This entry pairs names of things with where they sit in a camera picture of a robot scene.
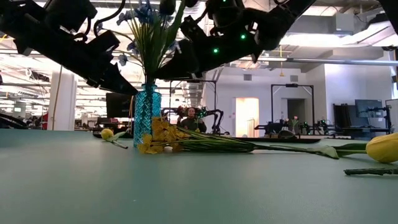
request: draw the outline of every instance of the turquoise vase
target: turquoise vase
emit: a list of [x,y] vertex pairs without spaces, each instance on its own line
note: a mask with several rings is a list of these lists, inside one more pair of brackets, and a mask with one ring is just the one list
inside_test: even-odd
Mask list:
[[142,144],[142,135],[152,134],[152,118],[160,117],[162,95],[155,92],[154,84],[142,84],[143,90],[136,95],[134,110],[134,147]]

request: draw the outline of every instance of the man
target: man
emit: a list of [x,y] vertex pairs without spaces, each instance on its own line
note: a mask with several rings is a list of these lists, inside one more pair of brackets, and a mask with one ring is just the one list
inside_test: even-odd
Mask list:
[[181,121],[181,117],[178,117],[177,125],[191,131],[199,129],[201,133],[205,133],[207,127],[202,119],[195,118],[195,113],[194,108],[188,108],[188,117],[183,121]]

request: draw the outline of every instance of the tabletop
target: tabletop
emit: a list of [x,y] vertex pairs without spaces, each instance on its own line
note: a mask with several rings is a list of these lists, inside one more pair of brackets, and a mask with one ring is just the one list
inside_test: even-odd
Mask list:
[[0,223],[395,223],[397,177],[343,172],[388,166],[367,155],[141,155],[90,133],[0,129]]

